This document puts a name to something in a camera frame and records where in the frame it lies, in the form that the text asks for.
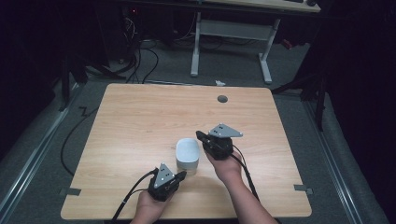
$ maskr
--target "human hand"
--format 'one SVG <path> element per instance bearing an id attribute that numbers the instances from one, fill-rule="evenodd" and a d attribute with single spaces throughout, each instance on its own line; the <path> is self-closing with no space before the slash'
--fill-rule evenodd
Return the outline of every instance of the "human hand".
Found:
<path id="1" fill-rule="evenodd" d="M 159 202 L 154 200 L 146 190 L 140 192 L 136 213 L 131 224 L 152 224 L 161 217 L 172 197 L 173 194 L 165 202 Z"/>
<path id="2" fill-rule="evenodd" d="M 229 156 L 223 161 L 216 161 L 207 152 L 205 152 L 205 154 L 209 161 L 212 163 L 213 167 L 215 167 L 216 175 L 226 186 L 232 181 L 242 181 L 241 164 L 234 158 Z M 234 151 L 233 154 L 237 159 L 241 160 L 241 155 L 239 153 Z"/>

